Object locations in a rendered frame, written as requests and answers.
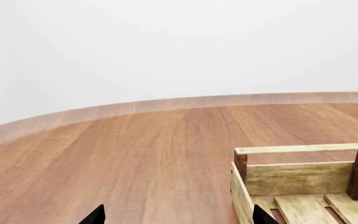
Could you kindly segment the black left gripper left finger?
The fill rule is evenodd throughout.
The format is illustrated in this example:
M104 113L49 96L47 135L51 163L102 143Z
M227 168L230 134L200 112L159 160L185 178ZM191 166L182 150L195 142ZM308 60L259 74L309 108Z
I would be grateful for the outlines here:
M106 214L104 205L99 205L88 216L86 216L79 224L104 224Z

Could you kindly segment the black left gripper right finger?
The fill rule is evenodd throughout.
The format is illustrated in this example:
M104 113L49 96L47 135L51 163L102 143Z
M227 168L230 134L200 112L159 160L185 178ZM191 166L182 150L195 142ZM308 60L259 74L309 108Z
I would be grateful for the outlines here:
M258 205L254 205L252 219L254 224L279 224L279 222Z

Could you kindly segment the wooden slatted crate tray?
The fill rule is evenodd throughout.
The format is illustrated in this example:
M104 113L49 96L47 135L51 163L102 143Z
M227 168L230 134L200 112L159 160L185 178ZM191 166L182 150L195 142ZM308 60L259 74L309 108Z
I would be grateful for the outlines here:
M247 163L251 154L330 151L357 154L344 162ZM358 224L358 143L238 147L230 192L238 224L254 224L254 205L272 217L272 210L278 210L286 224Z

